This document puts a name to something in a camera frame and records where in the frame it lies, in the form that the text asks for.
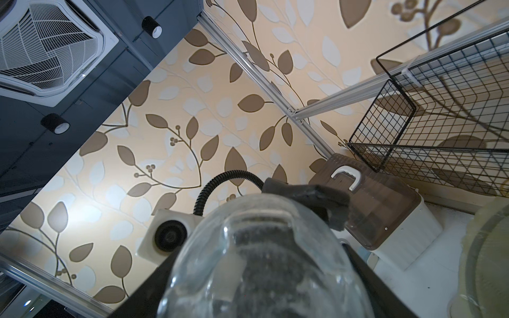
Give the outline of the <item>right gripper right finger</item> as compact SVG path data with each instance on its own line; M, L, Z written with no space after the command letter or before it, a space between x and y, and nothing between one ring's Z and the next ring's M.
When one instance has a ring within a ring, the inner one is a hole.
M367 291L375 317L417 318L417 316L391 291L371 270L368 264L347 243L343 243L354 271L358 274Z

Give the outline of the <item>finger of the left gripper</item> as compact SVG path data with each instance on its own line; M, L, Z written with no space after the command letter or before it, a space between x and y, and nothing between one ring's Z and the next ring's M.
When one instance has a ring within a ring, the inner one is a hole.
M335 231L345 230L349 220L350 197L345 192L325 185L289 185L267 178L262 193L271 193L298 202L311 209L327 226Z

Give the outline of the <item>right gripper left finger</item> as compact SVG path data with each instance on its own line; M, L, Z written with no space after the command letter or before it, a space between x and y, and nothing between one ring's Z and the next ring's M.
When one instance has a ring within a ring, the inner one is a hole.
M178 247L108 318L156 317L159 303L181 249Z

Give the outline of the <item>jar with beige lid back-right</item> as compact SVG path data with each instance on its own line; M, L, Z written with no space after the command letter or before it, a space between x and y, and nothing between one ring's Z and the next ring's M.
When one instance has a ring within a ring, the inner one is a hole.
M272 194L230 201L187 238L159 317L372 317L345 249L310 209Z

